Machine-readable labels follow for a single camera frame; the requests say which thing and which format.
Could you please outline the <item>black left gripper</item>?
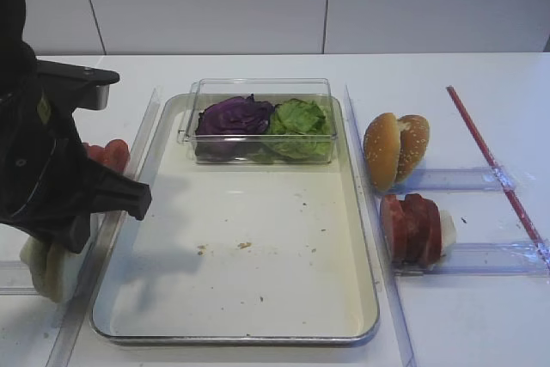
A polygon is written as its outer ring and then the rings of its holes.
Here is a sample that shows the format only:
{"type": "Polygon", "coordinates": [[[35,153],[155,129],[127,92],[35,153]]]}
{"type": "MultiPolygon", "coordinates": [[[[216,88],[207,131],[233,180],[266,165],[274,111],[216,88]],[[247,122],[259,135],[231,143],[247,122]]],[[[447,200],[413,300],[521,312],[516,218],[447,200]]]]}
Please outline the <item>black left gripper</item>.
{"type": "Polygon", "coordinates": [[[80,254],[95,212],[144,220],[147,184],[91,160],[76,129],[77,108],[119,81],[111,70],[38,60],[1,72],[1,221],[47,245],[80,254]]]}

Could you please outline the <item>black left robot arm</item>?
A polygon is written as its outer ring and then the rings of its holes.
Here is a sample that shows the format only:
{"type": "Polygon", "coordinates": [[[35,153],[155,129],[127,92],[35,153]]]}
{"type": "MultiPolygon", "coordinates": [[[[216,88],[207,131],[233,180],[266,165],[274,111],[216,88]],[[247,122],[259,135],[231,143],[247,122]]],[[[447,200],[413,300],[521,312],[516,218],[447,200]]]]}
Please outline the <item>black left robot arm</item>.
{"type": "Polygon", "coordinates": [[[143,220],[151,192],[94,160],[73,118],[103,109],[119,74],[37,59],[22,38],[26,16],[25,0],[1,0],[1,221],[79,254],[92,214],[143,220]]]}

